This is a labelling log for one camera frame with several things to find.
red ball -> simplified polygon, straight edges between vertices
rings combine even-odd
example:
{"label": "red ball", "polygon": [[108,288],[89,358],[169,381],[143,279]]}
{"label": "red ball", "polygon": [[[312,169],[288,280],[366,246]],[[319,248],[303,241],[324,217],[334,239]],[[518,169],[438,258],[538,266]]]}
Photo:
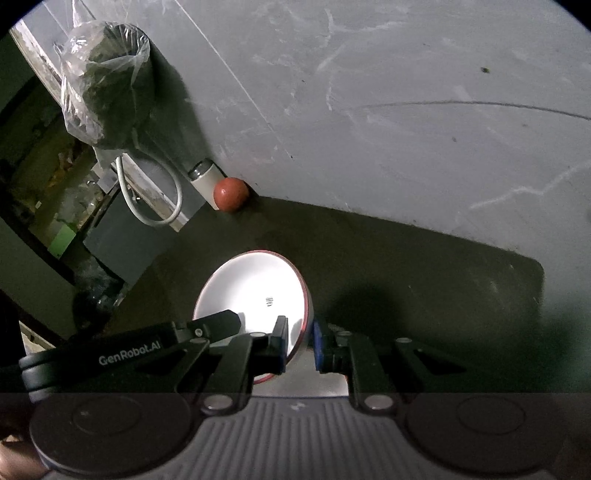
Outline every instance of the red ball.
{"label": "red ball", "polygon": [[213,201],[223,212],[235,212],[249,196],[248,187],[241,179],[220,180],[213,189]]}

plastic bag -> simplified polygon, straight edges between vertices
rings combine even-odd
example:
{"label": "plastic bag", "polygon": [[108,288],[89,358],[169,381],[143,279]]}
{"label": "plastic bag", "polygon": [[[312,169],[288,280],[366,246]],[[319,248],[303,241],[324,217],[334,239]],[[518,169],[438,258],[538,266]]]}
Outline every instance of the plastic bag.
{"label": "plastic bag", "polygon": [[67,131],[93,147],[132,145],[132,131],[154,102],[150,41],[128,24],[90,21],[59,50],[61,108]]}

white plate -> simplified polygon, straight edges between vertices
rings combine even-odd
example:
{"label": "white plate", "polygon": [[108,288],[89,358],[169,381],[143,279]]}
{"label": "white plate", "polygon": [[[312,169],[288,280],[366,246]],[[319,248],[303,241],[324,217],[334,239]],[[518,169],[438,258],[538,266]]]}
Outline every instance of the white plate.
{"label": "white plate", "polygon": [[[287,361],[304,341],[314,318],[310,293],[296,267],[285,257],[265,250],[243,253],[219,267],[201,290],[193,319],[226,309],[240,317],[240,333],[271,333],[277,316],[286,316]],[[256,382],[269,378],[257,378]]]}

metal bolt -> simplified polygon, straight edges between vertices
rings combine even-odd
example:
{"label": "metal bolt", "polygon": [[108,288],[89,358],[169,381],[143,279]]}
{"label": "metal bolt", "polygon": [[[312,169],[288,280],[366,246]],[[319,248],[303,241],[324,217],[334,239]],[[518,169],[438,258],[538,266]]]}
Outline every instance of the metal bolt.
{"label": "metal bolt", "polygon": [[373,411],[388,410],[394,405],[394,400],[387,395],[375,394],[365,399],[365,406]]}
{"label": "metal bolt", "polygon": [[232,399],[227,395],[209,395],[203,401],[203,406],[211,411],[225,410],[232,406]]}

